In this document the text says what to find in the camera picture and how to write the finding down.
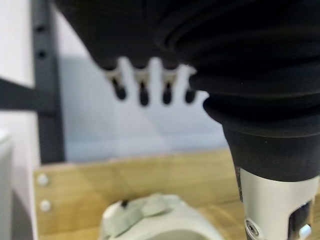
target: white button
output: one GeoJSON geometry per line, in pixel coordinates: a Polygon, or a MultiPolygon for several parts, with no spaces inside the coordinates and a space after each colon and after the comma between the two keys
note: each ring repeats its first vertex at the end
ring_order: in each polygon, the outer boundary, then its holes
{"type": "Polygon", "coordinates": [[[40,209],[42,212],[47,213],[51,210],[52,204],[49,200],[42,200],[40,203],[40,209]]]}
{"type": "Polygon", "coordinates": [[[40,185],[40,186],[47,186],[49,184],[49,178],[46,174],[42,173],[40,174],[37,179],[36,179],[37,183],[40,185]]]}

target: wooden table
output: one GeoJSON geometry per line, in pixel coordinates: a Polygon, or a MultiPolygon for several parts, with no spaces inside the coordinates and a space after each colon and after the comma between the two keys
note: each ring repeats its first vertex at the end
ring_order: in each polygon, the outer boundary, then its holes
{"type": "MultiPolygon", "coordinates": [[[[96,240],[108,205],[152,193],[177,194],[225,240],[245,239],[244,211],[228,150],[43,166],[34,172],[34,182],[39,240],[96,240]],[[37,184],[40,174],[49,177],[47,186],[37,184]],[[52,203],[51,211],[40,210],[43,200],[52,203]]],[[[309,239],[320,238],[320,204],[312,229],[309,239]]]]}

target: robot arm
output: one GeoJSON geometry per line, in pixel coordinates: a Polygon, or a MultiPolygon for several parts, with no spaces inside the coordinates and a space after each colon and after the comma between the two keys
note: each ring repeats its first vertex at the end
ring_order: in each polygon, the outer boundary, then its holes
{"type": "Polygon", "coordinates": [[[320,172],[319,0],[55,0],[103,69],[194,66],[222,124],[249,240],[304,239],[320,172]]]}

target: metal rack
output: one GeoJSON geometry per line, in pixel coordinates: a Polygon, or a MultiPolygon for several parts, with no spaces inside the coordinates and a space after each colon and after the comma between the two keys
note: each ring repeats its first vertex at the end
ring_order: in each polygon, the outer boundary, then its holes
{"type": "Polygon", "coordinates": [[[32,0],[35,88],[0,78],[0,110],[36,111],[42,164],[65,161],[55,24],[50,0],[32,0]]]}

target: white container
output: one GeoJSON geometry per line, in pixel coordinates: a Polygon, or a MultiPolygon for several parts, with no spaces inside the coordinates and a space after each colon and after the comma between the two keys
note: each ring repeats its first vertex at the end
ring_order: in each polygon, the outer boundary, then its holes
{"type": "Polygon", "coordinates": [[[197,210],[177,195],[154,194],[119,201],[102,216],[98,240],[224,240],[197,210]]]}
{"type": "Polygon", "coordinates": [[[11,240],[12,219],[12,141],[0,129],[0,239],[11,240]]]}

